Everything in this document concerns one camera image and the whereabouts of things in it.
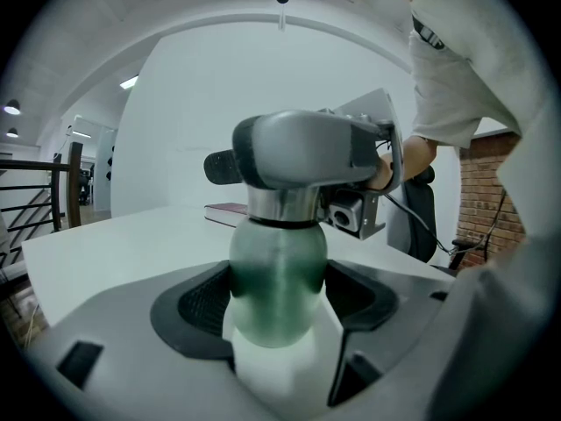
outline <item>book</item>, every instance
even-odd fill
[[[221,225],[235,228],[247,216],[247,206],[237,203],[207,204],[204,217]]]

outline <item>hand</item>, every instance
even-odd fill
[[[394,175],[391,163],[391,154],[384,154],[380,157],[380,169],[378,170],[378,174],[366,182],[367,188],[372,190],[382,190],[389,184],[392,176]]]

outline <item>white t-shirt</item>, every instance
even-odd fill
[[[483,117],[524,134],[557,95],[525,26],[505,0],[413,0],[445,48],[409,36],[417,116],[413,135],[469,147]]]

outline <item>white table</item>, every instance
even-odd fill
[[[166,207],[113,218],[23,244],[27,272],[46,320],[61,321],[95,294],[155,275],[228,258],[234,230],[204,219],[203,208]],[[360,242],[324,226],[331,259],[396,273],[450,276],[383,245]],[[292,346],[268,349],[247,341],[224,315],[224,336],[236,355],[238,378],[285,419],[321,415],[336,371],[342,327],[323,304],[312,329]]]

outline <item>ceiling light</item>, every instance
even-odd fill
[[[4,111],[8,112],[12,116],[18,116],[21,114],[21,107],[19,106],[18,100],[10,100],[8,104],[4,106]]]
[[[19,137],[18,130],[16,128],[10,128],[6,133],[6,136],[12,137],[14,139],[18,138]]]
[[[133,76],[130,80],[126,80],[125,82],[121,82],[121,84],[119,84],[119,86],[121,86],[123,89],[129,89],[136,84],[137,80],[138,80],[138,75]]]
[[[91,139],[91,136],[89,134],[84,134],[83,132],[72,131],[72,133],[75,134],[76,136],[82,136],[82,137],[87,137],[88,139]]]

